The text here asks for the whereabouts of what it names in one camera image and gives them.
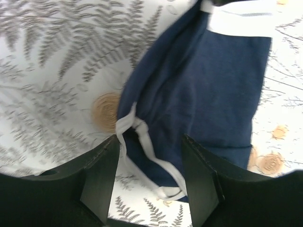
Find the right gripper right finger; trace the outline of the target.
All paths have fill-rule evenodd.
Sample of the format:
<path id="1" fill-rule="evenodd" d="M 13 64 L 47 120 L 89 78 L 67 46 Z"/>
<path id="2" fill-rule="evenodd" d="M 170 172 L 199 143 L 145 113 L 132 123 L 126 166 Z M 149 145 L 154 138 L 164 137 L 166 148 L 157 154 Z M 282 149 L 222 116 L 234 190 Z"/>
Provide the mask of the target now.
<path id="1" fill-rule="evenodd" d="M 192 138 L 182 138 L 182 161 L 195 227 L 300 227 L 303 173 L 271 178 L 228 162 Z"/>

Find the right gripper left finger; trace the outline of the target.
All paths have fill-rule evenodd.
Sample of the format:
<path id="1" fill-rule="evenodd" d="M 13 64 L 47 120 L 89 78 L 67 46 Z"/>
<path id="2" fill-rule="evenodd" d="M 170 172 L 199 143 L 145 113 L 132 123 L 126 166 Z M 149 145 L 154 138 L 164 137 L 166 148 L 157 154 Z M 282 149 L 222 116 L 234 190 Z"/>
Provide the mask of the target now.
<path id="1" fill-rule="evenodd" d="M 35 176 L 0 176 L 3 227 L 103 227 L 120 144 L 111 136 L 91 151 Z"/>

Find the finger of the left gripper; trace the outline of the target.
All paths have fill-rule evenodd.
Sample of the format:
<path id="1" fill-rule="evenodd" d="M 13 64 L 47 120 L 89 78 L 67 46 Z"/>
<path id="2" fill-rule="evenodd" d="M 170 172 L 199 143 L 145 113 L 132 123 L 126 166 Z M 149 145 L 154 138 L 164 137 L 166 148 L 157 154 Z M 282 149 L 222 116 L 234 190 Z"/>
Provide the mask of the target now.
<path id="1" fill-rule="evenodd" d="M 212 4 L 214 6 L 223 6 L 223 5 L 229 4 L 231 2 L 232 2 L 232 0 L 212 0 Z"/>

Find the navy white-trimmed underwear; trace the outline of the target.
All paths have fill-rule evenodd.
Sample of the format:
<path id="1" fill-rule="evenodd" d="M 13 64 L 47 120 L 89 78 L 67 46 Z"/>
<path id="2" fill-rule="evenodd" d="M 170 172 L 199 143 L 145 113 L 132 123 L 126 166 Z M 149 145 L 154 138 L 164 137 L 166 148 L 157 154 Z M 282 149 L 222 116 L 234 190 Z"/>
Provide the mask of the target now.
<path id="1" fill-rule="evenodd" d="M 116 122 L 131 171 L 161 199 L 187 201 L 181 140 L 246 169 L 274 31 L 274 0 L 199 0 L 129 77 Z"/>

